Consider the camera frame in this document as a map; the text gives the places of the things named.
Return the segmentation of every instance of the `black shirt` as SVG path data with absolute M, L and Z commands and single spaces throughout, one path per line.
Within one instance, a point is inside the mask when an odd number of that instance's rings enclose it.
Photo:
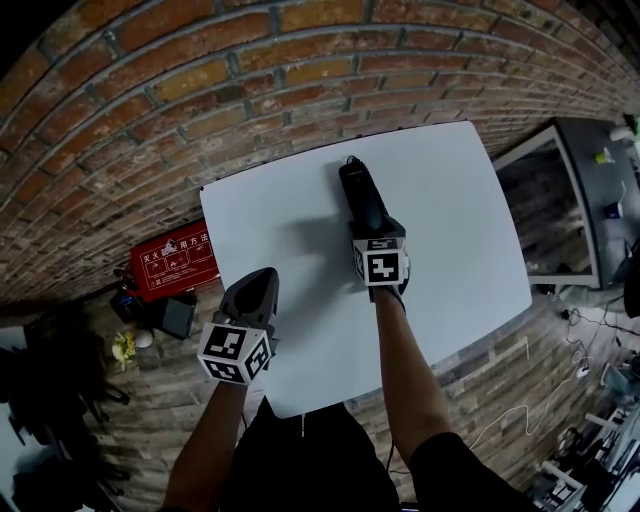
M 334 461 L 283 466 L 262 472 L 263 482 L 238 481 L 221 510 L 398 510 L 398 496 L 384 467 L 370 453 Z M 457 434 L 436 435 L 418 447 L 409 464 L 422 511 L 528 512 L 538 509 L 484 466 Z M 188 512 L 163 509 L 161 512 Z

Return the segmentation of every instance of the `small box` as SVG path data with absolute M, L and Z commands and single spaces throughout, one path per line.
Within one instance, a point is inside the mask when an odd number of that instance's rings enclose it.
M 356 270 L 367 286 L 400 285 L 409 277 L 405 238 L 353 241 Z
M 248 386 L 271 359 L 267 331 L 206 323 L 198 359 L 214 379 Z

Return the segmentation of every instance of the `floor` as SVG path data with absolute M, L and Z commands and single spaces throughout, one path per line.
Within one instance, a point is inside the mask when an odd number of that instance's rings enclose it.
M 124 328 L 109 307 L 112 294 L 93 299 L 85 307 L 93 328 L 107 341 Z M 131 473 L 131 480 L 120 486 L 125 491 L 118 500 L 123 510 L 153 511 L 159 507 L 173 462 L 215 387 L 195 354 L 202 325 L 210 320 L 221 294 L 219 287 L 200 293 L 192 335 L 186 341 L 160 333 L 151 347 L 138 352 L 134 364 L 123 369 L 113 361 L 109 366 L 110 382 L 129 393 L 131 403 L 105 404 L 111 421 L 89 425 L 105 459 Z M 532 306 L 521 315 L 433 365 L 449 399 L 455 430 L 469 446 L 475 444 L 473 451 L 486 465 L 521 490 L 531 482 L 536 464 L 553 453 L 557 436 L 565 428 L 581 428 L 585 412 L 611 406 L 610 396 L 599 387 L 599 377 L 606 361 L 625 355 L 614 343 L 612 329 L 582 320 L 571 327 L 569 339 L 580 338 L 588 347 L 591 371 L 581 380 L 575 379 L 572 356 L 577 345 L 565 340 L 567 322 L 558 315 L 563 309 L 558 299 L 534 295 Z M 602 319 L 600 310 L 581 309 L 581 313 L 592 320 Z M 634 325 L 618 316 L 609 314 L 607 318 L 626 327 Z M 640 322 L 635 325 L 640 330 Z M 640 348 L 639 338 L 619 337 L 623 345 Z M 565 380 L 549 402 L 554 389 Z M 248 422 L 262 396 L 254 383 L 245 406 Z M 525 435 L 526 414 L 520 408 L 487 429 L 478 441 L 490 423 L 523 404 L 530 408 L 531 436 Z M 391 435 L 381 390 L 354 398 L 347 406 L 369 434 L 380 460 L 386 462 Z M 397 471 L 390 476 L 400 498 L 414 500 L 411 477 L 403 473 L 406 467 L 397 455 L 391 469 Z

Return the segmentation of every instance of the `brick wall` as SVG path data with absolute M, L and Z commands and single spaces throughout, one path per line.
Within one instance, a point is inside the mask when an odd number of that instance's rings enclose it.
M 198 187 L 358 134 L 472 120 L 495 154 L 640 78 L 561 0 L 87 0 L 0 91 L 0 304 L 113 280 Z
M 640 3 L 637 0 L 570 2 L 640 71 Z

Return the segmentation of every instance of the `person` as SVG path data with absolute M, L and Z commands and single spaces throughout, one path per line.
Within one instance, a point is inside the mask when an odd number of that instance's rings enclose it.
M 537 510 L 453 432 L 397 294 L 374 287 L 384 400 L 421 510 Z M 220 382 L 175 462 L 162 512 L 399 510 L 373 444 L 340 403 L 277 418 L 266 399 L 236 448 L 247 388 Z

